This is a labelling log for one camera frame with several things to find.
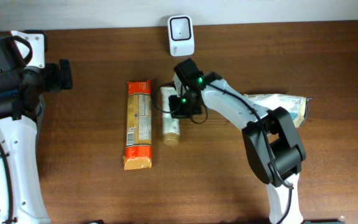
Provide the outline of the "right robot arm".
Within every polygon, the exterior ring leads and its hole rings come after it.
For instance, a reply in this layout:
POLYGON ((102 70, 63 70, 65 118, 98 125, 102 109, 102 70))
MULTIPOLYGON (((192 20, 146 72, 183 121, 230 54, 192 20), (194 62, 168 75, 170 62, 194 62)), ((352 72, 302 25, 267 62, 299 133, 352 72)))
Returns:
POLYGON ((174 67, 176 97, 169 98, 174 118, 192 118, 214 110, 242 132, 247 160, 266 185, 270 223, 303 223, 298 181, 306 152, 289 112, 258 105, 215 72, 203 73, 188 58, 174 67))

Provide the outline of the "orange spaghetti package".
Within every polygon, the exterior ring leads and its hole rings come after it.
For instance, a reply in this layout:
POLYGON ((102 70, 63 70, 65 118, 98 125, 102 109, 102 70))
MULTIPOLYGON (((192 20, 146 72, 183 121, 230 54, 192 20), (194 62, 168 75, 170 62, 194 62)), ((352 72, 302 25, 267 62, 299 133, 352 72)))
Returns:
POLYGON ((152 167, 151 81, 127 83, 124 170, 152 167))

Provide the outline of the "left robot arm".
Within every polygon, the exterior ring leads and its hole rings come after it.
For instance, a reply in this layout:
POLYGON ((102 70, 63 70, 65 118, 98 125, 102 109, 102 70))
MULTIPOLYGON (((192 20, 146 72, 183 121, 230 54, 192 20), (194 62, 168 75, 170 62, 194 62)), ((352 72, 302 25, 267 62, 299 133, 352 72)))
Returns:
POLYGON ((40 190, 36 146, 43 94, 71 90, 70 63, 45 63, 42 30, 0 37, 0 223, 50 223, 40 190))

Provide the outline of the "yellow white snack bag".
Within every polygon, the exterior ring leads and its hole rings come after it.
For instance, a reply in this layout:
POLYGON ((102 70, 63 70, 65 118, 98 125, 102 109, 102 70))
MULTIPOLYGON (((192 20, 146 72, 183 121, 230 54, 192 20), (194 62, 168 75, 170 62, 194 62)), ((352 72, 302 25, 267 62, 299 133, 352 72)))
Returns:
POLYGON ((310 98, 284 94, 244 94, 244 96, 254 103, 271 110, 278 107, 285 108, 289 112, 296 128, 299 128, 307 119, 310 98))

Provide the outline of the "white cream tube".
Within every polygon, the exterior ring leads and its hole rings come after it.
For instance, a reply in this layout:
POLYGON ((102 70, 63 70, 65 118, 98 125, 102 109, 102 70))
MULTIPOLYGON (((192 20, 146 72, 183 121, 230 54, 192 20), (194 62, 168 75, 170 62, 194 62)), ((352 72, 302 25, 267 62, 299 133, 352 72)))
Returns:
MULTIPOLYGON (((174 87, 163 86, 160 88, 162 94, 162 108, 164 111, 171 111, 168 98, 176 96, 174 87)), ((168 146, 177 146, 180 140, 180 121, 172 118, 170 113, 162 114, 163 143, 168 146)))

